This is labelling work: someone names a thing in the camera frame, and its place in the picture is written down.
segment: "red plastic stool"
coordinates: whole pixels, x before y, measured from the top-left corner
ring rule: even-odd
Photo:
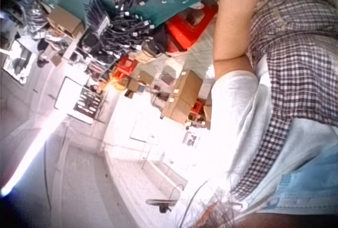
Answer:
[[[129,59],[128,56],[125,56],[122,58],[121,61],[119,61],[115,73],[115,78],[118,80],[123,79],[125,76],[130,76],[134,69],[136,68],[137,60]]]
[[[204,8],[195,10],[203,11],[204,14],[203,19],[197,25],[194,26],[190,24],[180,13],[166,22],[166,27],[170,35],[174,37],[185,50],[190,48],[199,39],[218,11],[218,5],[216,3],[211,6],[203,1],[202,3]]]
[[[203,108],[203,103],[200,100],[197,100],[195,102],[194,107],[192,108],[192,110],[190,111],[190,113],[193,113],[194,115],[199,115],[201,110]]]

